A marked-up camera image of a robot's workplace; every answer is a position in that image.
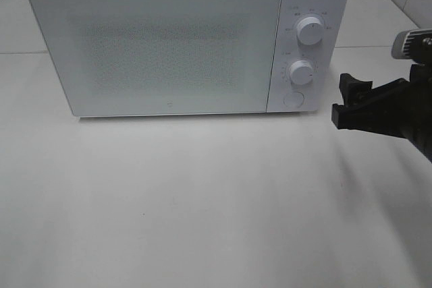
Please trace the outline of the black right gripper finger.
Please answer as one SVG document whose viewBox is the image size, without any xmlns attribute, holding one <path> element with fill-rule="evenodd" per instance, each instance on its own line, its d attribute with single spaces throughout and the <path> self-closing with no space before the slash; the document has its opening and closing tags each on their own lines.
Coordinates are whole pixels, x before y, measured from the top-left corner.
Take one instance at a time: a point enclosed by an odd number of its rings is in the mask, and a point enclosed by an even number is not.
<svg viewBox="0 0 432 288">
<path fill-rule="evenodd" d="M 333 104 L 331 121 L 337 129 L 358 130 L 396 138 L 403 138 L 400 127 L 388 111 L 354 105 Z"/>
<path fill-rule="evenodd" d="M 399 109 L 402 79 L 373 87 L 372 81 L 361 81 L 350 74 L 340 76 L 343 104 L 340 109 Z"/>
</svg>

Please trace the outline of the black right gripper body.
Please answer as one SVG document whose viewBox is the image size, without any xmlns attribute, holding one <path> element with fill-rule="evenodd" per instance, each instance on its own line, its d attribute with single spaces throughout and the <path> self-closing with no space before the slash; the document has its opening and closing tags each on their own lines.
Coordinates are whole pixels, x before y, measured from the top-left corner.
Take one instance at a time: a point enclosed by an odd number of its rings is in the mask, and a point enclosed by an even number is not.
<svg viewBox="0 0 432 288">
<path fill-rule="evenodd" d="M 413 64 L 408 80 L 400 78 L 383 88 L 383 133 L 407 139 L 431 160 L 431 66 Z"/>
</svg>

